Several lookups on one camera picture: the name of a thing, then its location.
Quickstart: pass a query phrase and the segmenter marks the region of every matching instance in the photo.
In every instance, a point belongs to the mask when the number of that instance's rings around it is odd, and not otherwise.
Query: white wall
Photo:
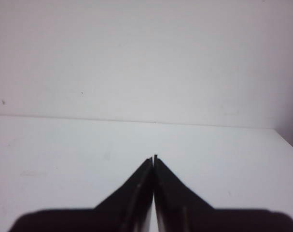
[[[0,115],[277,128],[293,0],[0,0]]]

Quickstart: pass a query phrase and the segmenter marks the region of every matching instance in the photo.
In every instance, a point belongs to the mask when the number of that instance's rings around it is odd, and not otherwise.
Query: white table
[[[26,212],[95,207],[154,154],[214,207],[293,218],[293,148],[274,130],[0,116],[0,232]]]

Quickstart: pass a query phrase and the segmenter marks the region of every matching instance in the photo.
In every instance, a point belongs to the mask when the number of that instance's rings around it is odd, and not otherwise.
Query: white surface
[[[293,0],[0,0],[0,114],[276,128],[293,144]]]
[[[215,207],[293,218],[293,148],[274,130],[0,116],[0,232],[25,212],[97,205],[153,154]]]

